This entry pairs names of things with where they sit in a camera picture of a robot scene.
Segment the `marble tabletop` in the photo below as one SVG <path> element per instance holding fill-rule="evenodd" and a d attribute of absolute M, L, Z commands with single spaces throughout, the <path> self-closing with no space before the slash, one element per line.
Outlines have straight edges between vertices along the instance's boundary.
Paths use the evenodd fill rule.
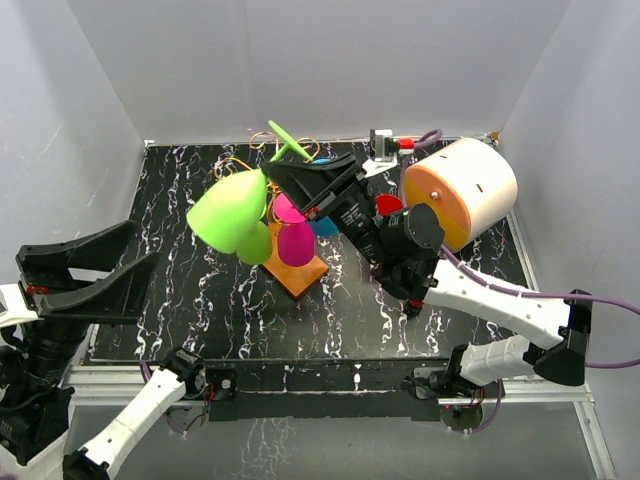
<path fill-rule="evenodd" d="M 441 141 L 422 158 L 442 148 Z M 366 142 L 322 143 L 318 158 L 353 152 Z M 446 357 L 459 344 L 510 335 L 470 315 L 425 305 L 416 319 L 382 291 L 368 264 L 339 235 L 319 239 L 316 253 L 329 273 L 298 302 L 261 267 L 207 247 L 189 229 L 186 212 L 214 182 L 216 162 L 231 156 L 250 166 L 273 145 L 158 146 L 147 150 L 130 218 L 140 227 L 123 262 L 158 251 L 144 315 L 137 326 L 101 326 L 85 363 L 159 360 L 183 345 L 206 359 Z M 397 169 L 374 177 L 376 193 L 397 193 Z M 525 285 L 506 219 L 469 244 L 462 258 L 485 273 Z"/>

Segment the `wooden base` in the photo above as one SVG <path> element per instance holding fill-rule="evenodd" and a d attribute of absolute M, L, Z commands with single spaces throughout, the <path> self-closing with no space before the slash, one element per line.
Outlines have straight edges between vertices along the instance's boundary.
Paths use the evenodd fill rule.
<path fill-rule="evenodd" d="M 277 242 L 280 227 L 281 225 L 277 223 L 269 225 L 269 232 L 271 232 L 271 240 L 273 241 L 273 253 L 271 258 L 263 263 L 262 266 L 273 275 L 294 300 L 298 300 L 309 288 L 327 274 L 329 266 L 317 255 L 304 267 L 290 267 L 282 263 L 278 255 Z"/>

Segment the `white cylinder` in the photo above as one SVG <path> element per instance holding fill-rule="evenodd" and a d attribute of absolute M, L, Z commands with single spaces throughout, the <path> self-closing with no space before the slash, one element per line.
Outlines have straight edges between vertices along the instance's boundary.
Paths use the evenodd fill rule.
<path fill-rule="evenodd" d="M 407 169 L 407 203 L 426 203 L 454 251 L 513 208 L 518 185 L 507 161 L 489 145 L 462 138 Z"/>

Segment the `gray floor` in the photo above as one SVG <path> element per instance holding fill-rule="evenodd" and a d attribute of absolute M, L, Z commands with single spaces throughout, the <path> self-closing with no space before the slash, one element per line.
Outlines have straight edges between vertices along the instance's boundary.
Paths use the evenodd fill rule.
<path fill-rule="evenodd" d="M 78 407 L 68 447 L 118 411 Z M 183 440 L 157 422 L 118 476 L 181 478 L 588 480 L 595 473 L 573 404 L 558 403 L 505 404 L 493 425 L 470 438 L 442 425 L 366 418 L 207 423 Z"/>

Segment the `white wall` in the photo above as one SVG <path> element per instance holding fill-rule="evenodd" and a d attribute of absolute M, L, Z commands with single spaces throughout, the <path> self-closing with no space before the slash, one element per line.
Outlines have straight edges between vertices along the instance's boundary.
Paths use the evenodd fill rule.
<path fill-rule="evenodd" d="M 500 135 L 519 183 L 516 212 L 549 290 L 640 303 L 640 3 L 572 2 Z M 589 360 L 640 356 L 640 318 L 594 309 Z M 590 371 L 621 479 L 636 479 L 640 367 Z"/>
<path fill-rule="evenodd" d="M 143 144 L 64 0 L 0 5 L 0 282 L 24 243 L 126 218 Z"/>
<path fill-rule="evenodd" d="M 568 0 L 68 0 L 145 139 L 500 130 Z"/>

